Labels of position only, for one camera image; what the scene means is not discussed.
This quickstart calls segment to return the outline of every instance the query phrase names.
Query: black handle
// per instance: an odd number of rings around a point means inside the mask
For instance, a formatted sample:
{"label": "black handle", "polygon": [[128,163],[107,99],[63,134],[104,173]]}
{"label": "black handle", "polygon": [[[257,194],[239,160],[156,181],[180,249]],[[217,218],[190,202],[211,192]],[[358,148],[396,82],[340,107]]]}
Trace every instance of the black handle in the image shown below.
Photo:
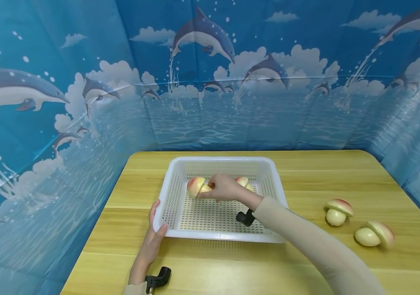
{"label": "black handle", "polygon": [[159,288],[167,283],[170,280],[170,273],[171,270],[169,267],[161,267],[161,271],[157,277],[155,276],[146,276],[146,282],[148,283],[148,288],[146,289],[146,293],[149,294],[150,288]]}
{"label": "black handle", "polygon": [[256,218],[252,215],[251,209],[247,209],[246,214],[244,214],[244,212],[239,212],[238,215],[236,215],[236,221],[244,224],[247,227],[250,227],[255,219]]}

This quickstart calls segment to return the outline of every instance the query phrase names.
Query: cream mushroom stem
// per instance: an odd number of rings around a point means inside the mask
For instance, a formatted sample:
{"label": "cream mushroom stem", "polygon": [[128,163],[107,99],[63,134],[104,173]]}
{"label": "cream mushroom stem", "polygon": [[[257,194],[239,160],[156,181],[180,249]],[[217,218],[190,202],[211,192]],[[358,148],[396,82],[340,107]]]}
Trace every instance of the cream mushroom stem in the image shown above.
{"label": "cream mushroom stem", "polygon": [[354,234],[356,241],[366,247],[375,247],[380,245],[380,238],[369,227],[362,227]]}
{"label": "cream mushroom stem", "polygon": [[346,221],[346,214],[336,209],[329,209],[327,211],[327,221],[331,226],[338,227]]}

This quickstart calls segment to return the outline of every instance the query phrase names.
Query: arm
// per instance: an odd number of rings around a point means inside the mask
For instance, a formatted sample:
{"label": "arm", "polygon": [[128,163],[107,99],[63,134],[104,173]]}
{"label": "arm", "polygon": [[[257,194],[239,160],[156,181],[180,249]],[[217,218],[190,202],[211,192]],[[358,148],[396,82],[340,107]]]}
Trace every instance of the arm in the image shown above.
{"label": "arm", "polygon": [[384,295],[386,292],[357,255],[315,224],[272,198],[249,190],[238,201],[266,228],[284,237],[318,269],[336,295]]}
{"label": "arm", "polygon": [[162,239],[167,231],[167,224],[161,226],[157,232],[154,232],[152,227],[154,216],[156,215],[156,208],[159,203],[160,200],[157,200],[151,207],[149,214],[150,227],[146,231],[141,249],[139,249],[133,266],[129,271],[128,285],[124,289],[124,295],[146,295],[146,288],[148,286],[145,281],[146,276],[151,264],[154,263],[159,254]]}

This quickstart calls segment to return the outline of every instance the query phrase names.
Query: dolphin print backdrop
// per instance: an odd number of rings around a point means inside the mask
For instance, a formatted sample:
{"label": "dolphin print backdrop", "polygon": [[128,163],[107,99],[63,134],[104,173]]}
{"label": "dolphin print backdrop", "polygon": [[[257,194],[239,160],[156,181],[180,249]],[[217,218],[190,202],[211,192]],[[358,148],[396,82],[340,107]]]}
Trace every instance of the dolphin print backdrop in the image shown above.
{"label": "dolphin print backdrop", "polygon": [[420,208],[420,0],[0,0],[0,294],[60,292],[134,152],[307,149]]}

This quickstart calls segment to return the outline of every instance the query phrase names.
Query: wooden table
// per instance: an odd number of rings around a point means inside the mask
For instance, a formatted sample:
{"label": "wooden table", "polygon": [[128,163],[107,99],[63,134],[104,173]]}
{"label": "wooden table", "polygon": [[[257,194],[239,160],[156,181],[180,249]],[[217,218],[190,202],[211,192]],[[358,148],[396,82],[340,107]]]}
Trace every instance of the wooden table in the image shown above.
{"label": "wooden table", "polygon": [[[122,294],[148,227],[169,162],[178,156],[263,156],[279,171],[289,207],[356,252],[390,295],[420,294],[420,210],[375,158],[359,150],[290,152],[139,152],[129,158],[62,295]],[[350,202],[355,217],[325,223],[330,198]],[[353,233],[365,220],[388,224],[397,237],[388,251],[365,248]],[[151,268],[172,269],[155,294],[331,294],[318,271],[290,244],[165,238]]]}

